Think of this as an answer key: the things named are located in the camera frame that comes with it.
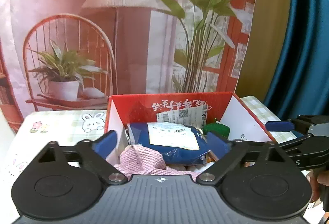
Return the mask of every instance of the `curtain fold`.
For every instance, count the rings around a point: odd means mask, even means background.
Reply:
[[[264,104],[280,119],[329,112],[329,0],[291,0],[284,45]]]

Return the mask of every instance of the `pink towel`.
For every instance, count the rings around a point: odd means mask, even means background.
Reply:
[[[166,166],[162,155],[142,145],[130,145],[120,154],[120,164],[115,168],[130,179],[132,174],[138,175],[191,175],[195,181],[200,174],[191,171],[178,171]]]

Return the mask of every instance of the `teal curtain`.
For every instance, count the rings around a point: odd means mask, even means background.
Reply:
[[[264,104],[282,120],[329,114],[329,0],[291,0],[286,37]]]

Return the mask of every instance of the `barcode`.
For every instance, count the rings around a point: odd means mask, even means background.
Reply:
[[[168,123],[169,122],[169,115],[167,113],[164,113],[162,115],[162,119],[164,123]]]
[[[179,118],[189,117],[189,109],[178,111]]]
[[[185,131],[185,129],[177,129],[177,130],[174,130],[174,133],[178,133],[178,132],[182,132],[182,131]]]

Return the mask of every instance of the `human hand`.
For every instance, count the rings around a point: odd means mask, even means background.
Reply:
[[[320,184],[329,186],[329,171],[324,171],[316,177],[311,171],[307,174],[307,178],[312,187],[312,200],[315,202],[320,198]]]

